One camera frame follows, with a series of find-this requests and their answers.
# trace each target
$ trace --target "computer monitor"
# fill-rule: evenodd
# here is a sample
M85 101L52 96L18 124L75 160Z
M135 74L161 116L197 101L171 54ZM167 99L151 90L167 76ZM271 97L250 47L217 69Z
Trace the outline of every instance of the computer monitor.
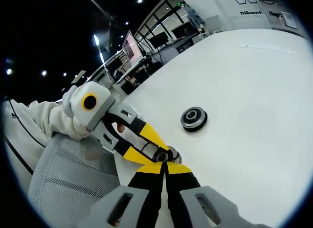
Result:
M186 22L179 27L172 30L173 34L177 39L184 36L191 36L192 34L199 33L197 29L195 29L190 22Z
M168 42L168 36L165 32L161 32L154 37L148 39L154 48L159 48L162 45L165 45Z
M108 69L109 73L111 75L114 74L114 72L120 67L122 66L123 63L120 59L114 59L112 62L110 62L109 64L106 65L106 68Z
M132 65L143 58L142 53L140 52L140 49L138 47L138 44L130 31L127 33L127 36L125 38L123 44L123 51L128 57L128 59L131 61Z

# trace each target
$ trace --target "white sleeve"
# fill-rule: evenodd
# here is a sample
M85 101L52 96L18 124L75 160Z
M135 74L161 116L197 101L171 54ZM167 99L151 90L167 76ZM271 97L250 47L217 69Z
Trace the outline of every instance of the white sleeve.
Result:
M76 117L68 117L62 106L54 102L34 101L27 108L27 112L48 139L52 138L54 132L66 134L75 140L81 140L90 135L90 132L77 121Z

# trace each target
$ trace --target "white jacket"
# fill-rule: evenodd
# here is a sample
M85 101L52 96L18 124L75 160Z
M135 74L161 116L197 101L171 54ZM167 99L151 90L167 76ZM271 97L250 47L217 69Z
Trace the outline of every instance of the white jacket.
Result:
M4 129L8 156L25 193L29 187L31 172L54 132L69 135L76 140L89 136L87 129L75 117L69 118L62 106L54 102L35 101L27 107L14 100L11 103L6 101Z

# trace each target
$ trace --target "gray mesh chair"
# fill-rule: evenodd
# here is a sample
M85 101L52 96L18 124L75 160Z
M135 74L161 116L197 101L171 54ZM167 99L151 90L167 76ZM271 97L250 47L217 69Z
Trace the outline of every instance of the gray mesh chair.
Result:
M28 198L38 214L52 227L76 223L91 206L120 183L113 154L104 151L97 160L86 156L102 152L94 137L74 141L56 134L34 171Z

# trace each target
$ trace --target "white tabletop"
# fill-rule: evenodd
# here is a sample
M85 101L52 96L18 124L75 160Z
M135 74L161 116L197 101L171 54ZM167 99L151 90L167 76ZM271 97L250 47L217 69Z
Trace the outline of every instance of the white tabletop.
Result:
M125 103L182 154L201 185L234 202L248 221L278 227L312 181L312 95L307 41L282 31L247 29L197 43ZM209 123L189 134L180 116L193 106L207 112ZM140 165L118 155L115 161L121 183L128 184Z

